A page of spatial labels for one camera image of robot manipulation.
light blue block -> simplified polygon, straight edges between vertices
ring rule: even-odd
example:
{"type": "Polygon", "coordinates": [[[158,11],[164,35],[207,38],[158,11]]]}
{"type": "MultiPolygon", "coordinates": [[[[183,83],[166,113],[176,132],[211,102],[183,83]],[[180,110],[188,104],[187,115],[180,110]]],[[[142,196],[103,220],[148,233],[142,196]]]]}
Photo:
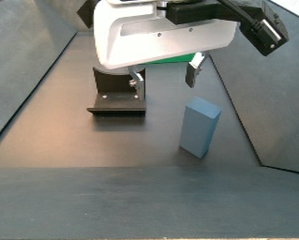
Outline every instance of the light blue block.
{"type": "Polygon", "coordinates": [[[180,146],[199,158],[210,149],[221,112],[217,105],[199,97],[195,97],[186,106],[180,146]]]}

dark gray surface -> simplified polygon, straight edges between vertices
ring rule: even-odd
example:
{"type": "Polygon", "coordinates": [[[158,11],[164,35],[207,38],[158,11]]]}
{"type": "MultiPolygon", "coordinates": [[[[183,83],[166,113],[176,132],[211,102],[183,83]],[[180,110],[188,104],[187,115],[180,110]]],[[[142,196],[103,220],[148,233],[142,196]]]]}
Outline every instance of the dark gray surface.
{"type": "Polygon", "coordinates": [[[299,172],[299,18],[270,6],[290,42],[263,57],[238,32],[210,54],[262,163],[299,172]]]}
{"type": "Polygon", "coordinates": [[[76,31],[86,32],[92,31],[84,25],[76,11],[83,6],[87,0],[45,0],[45,2],[54,7],[59,15],[68,21],[76,31]]]}
{"type": "Polygon", "coordinates": [[[0,239],[299,237],[299,175],[261,167],[0,169],[0,239]]]}
{"type": "Polygon", "coordinates": [[[0,138],[0,168],[258,165],[210,60],[194,89],[184,83],[186,63],[147,67],[144,118],[99,118],[87,112],[95,100],[95,61],[92,35],[79,34],[0,138]],[[203,160],[179,148],[194,97],[223,111],[203,160]]]}
{"type": "Polygon", "coordinates": [[[211,62],[195,89],[148,66],[147,117],[96,119],[92,49],[79,34],[0,138],[0,239],[299,237],[299,175],[258,166],[211,62]],[[223,110],[203,159],[178,146],[192,96],[223,110]]]}
{"type": "Polygon", "coordinates": [[[43,0],[0,1],[0,131],[74,35],[43,0]]]}

black bracket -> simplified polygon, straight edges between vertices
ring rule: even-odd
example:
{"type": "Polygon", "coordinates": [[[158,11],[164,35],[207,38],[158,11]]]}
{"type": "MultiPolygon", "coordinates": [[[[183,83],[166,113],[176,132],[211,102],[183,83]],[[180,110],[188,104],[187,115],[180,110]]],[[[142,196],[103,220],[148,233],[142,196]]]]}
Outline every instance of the black bracket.
{"type": "MultiPolygon", "coordinates": [[[[139,74],[146,79],[146,70],[139,74]]],[[[92,108],[87,110],[98,115],[144,115],[147,109],[146,100],[138,97],[138,89],[130,82],[130,74],[108,74],[94,68],[94,78],[98,95],[92,108]]],[[[143,93],[146,97],[146,81],[143,81],[143,93]]]]}
{"type": "Polygon", "coordinates": [[[168,3],[166,17],[174,24],[195,23],[206,20],[227,20],[241,23],[241,31],[261,54],[269,55],[287,41],[289,33],[279,16],[265,1],[233,0],[250,17],[259,23],[250,26],[243,19],[217,0],[168,3]]]}

black cable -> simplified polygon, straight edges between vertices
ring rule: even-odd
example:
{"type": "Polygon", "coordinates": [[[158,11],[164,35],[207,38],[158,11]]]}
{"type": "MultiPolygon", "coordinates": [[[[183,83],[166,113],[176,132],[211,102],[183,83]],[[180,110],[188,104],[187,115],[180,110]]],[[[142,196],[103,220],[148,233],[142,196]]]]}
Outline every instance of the black cable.
{"type": "Polygon", "coordinates": [[[231,1],[229,0],[217,0],[230,11],[235,13],[235,15],[242,19],[245,23],[250,25],[250,27],[258,31],[262,28],[262,24],[253,19],[253,17],[247,14],[247,12],[241,9],[231,1]]]}

green component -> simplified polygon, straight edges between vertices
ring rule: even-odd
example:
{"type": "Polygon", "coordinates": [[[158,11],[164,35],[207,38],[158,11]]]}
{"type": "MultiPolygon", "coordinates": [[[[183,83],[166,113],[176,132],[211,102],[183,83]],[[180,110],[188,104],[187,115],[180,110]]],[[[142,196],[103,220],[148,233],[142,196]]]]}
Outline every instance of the green component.
{"type": "Polygon", "coordinates": [[[164,63],[178,63],[178,62],[190,62],[192,60],[194,53],[182,55],[182,56],[175,56],[171,58],[166,58],[158,61],[150,62],[150,64],[164,64],[164,63]]]}

